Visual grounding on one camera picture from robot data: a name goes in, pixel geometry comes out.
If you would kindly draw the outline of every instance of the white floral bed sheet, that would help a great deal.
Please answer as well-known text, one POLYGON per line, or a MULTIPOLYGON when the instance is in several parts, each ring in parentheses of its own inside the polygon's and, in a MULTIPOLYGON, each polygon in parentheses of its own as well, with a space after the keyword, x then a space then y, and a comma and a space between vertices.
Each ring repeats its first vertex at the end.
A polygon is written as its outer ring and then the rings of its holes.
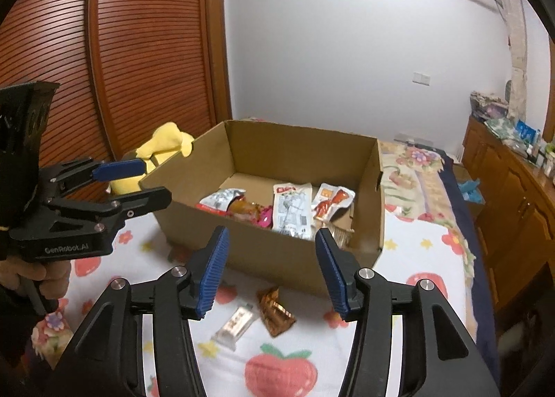
MULTIPOLYGON (((414 284, 432 278, 466 322, 462 250, 444 226, 386 211, 384 251, 374 270, 390 281, 414 284)), ((129 220, 114 241, 114 253, 74 261, 69 291, 58 314, 35 329, 38 353, 58 348, 64 324, 76 330, 105 287, 117 277, 139 283, 159 277, 176 261, 152 214, 129 220)), ((196 358, 208 396, 336 396, 347 367, 355 323, 345 323, 331 303, 282 288, 280 300, 297 317, 292 328, 273 339, 259 319, 239 340, 237 351, 211 341, 239 304, 255 307, 255 294, 271 283, 226 269, 214 307, 203 321, 191 321, 196 358)), ((388 396, 397 396, 401 374, 402 318, 395 316, 388 396)), ((153 357, 152 318, 144 317, 144 377, 147 395, 159 395, 153 357)))

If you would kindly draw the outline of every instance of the blue ridged rubber pad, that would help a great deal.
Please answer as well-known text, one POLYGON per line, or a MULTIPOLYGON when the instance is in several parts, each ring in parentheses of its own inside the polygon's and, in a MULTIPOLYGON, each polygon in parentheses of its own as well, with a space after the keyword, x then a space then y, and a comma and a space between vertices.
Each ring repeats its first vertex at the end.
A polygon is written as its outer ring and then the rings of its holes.
POLYGON ((196 314, 203 318, 212 309, 217 287, 220 285, 221 274, 224 272, 225 262, 229 253, 229 230, 224 228, 212 250, 212 255, 206 265, 206 270, 199 286, 199 303, 196 305, 196 314))
POLYGON ((334 306, 334 310, 342 318, 345 318, 349 314, 350 308, 347 300, 347 285, 343 275, 339 272, 339 267, 331 254, 326 239, 320 232, 316 234, 314 242, 316 244, 316 257, 326 281, 331 303, 334 306))

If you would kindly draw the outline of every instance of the navy blue fabric edge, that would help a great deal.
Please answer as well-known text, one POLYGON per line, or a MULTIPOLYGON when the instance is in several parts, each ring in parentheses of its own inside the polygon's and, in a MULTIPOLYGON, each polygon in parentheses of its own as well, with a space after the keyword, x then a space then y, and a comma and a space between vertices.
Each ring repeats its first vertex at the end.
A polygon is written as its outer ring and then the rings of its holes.
POLYGON ((440 149, 430 148, 424 145, 416 145, 416 147, 434 151, 443 158, 443 171, 439 173, 439 177, 443 182, 443 186, 451 202, 457 226, 466 239, 468 248, 473 255, 476 256, 474 262, 475 277, 472 285, 472 306, 474 317, 478 323, 476 346, 495 379, 497 386, 499 386, 501 367, 499 355, 497 353, 495 320, 493 318, 493 304, 489 292, 489 284, 484 269, 484 260, 482 258, 482 250, 478 241, 478 235, 476 235, 476 229, 472 221, 472 215, 459 190, 459 185, 457 184, 457 179, 453 172, 453 159, 451 159, 445 151, 440 149))

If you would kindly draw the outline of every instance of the human hand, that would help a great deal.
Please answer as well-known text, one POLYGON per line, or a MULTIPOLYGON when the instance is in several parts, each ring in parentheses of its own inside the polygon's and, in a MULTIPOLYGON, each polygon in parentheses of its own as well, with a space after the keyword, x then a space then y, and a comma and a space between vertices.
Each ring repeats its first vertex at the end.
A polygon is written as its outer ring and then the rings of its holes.
POLYGON ((42 281, 39 286, 41 294, 46 299, 56 300, 66 294, 70 272, 70 261, 57 261, 43 265, 25 262, 16 256, 8 256, 5 261, 0 261, 0 284, 25 296, 19 277, 42 281))

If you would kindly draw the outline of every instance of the yellow star print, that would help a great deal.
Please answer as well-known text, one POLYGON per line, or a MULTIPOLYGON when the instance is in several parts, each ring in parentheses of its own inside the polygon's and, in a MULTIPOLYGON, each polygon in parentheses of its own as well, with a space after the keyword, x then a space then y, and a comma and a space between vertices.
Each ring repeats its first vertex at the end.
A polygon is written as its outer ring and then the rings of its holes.
POLYGON ((428 250, 432 246, 432 242, 429 239, 423 239, 420 246, 428 250))
POLYGON ((144 343, 143 351, 148 353, 154 353, 154 343, 152 341, 148 341, 144 343))
POLYGON ((142 252, 151 252, 154 250, 154 244, 152 242, 145 242, 141 245, 140 249, 142 252))
POLYGON ((215 358, 220 351, 220 348, 215 344, 214 341, 199 343, 199 348, 202 352, 202 355, 209 358, 215 358))
POLYGON ((395 250, 398 247, 398 245, 393 242, 393 239, 389 239, 388 241, 384 242, 384 248, 386 250, 395 250))

